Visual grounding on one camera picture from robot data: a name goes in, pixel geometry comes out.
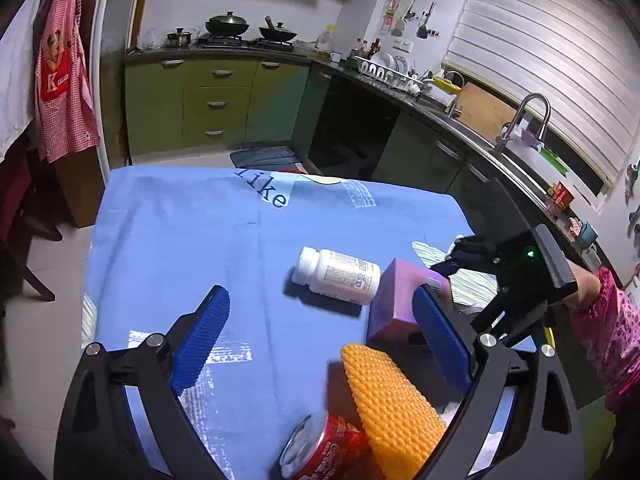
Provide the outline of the pink patterned sleeve forearm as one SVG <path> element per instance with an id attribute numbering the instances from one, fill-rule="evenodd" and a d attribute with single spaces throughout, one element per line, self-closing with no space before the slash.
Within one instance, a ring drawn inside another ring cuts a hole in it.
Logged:
<path id="1" fill-rule="evenodd" d="M 639 309 L 605 266 L 596 277 L 599 295 L 570 310 L 570 322 L 603 382 L 605 407 L 616 412 L 639 394 Z"/>

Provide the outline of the person's right hand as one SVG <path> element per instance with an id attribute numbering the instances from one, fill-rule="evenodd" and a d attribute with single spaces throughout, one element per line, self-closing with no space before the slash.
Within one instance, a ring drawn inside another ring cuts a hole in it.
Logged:
<path id="1" fill-rule="evenodd" d="M 563 300 L 573 310 L 588 310 L 599 298 L 601 292 L 600 278 L 571 261 L 568 262 L 574 275 L 577 290 Z"/>

